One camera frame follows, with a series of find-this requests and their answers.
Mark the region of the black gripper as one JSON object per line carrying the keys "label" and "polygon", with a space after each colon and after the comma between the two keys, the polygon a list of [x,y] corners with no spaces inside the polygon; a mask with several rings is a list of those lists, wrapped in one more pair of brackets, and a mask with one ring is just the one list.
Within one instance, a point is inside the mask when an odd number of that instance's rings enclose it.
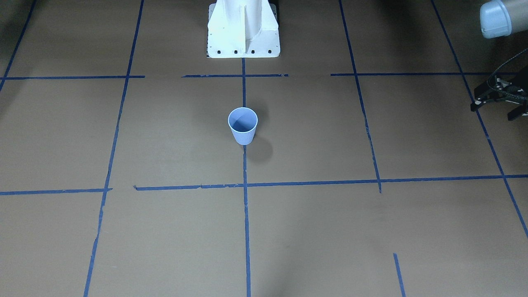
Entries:
{"label": "black gripper", "polygon": [[[474,106],[481,107],[488,103],[510,102],[514,104],[527,103],[527,90],[512,82],[503,80],[500,76],[487,79],[474,89]],[[513,121],[521,116],[527,116],[528,106],[519,105],[507,113],[508,121]]]}

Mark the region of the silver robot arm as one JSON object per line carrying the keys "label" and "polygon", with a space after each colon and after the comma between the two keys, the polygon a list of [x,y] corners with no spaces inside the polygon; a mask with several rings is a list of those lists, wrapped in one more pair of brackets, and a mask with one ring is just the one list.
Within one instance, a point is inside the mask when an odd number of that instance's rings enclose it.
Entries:
{"label": "silver robot arm", "polygon": [[[486,39],[509,36],[528,28],[528,5],[526,0],[491,0],[480,8],[481,33]],[[507,114],[509,121],[527,115],[528,68],[522,68],[512,79],[504,80],[500,70],[519,56],[527,53],[523,49],[495,69],[487,79],[474,88],[474,102],[470,110],[476,112],[488,103],[509,102],[517,105]]]}

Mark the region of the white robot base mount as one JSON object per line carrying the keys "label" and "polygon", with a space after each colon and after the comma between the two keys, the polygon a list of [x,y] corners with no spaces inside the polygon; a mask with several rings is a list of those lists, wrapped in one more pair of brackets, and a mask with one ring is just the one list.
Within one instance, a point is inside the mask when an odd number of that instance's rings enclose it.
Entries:
{"label": "white robot base mount", "polygon": [[277,0],[217,0],[209,5],[207,57],[280,56]]}

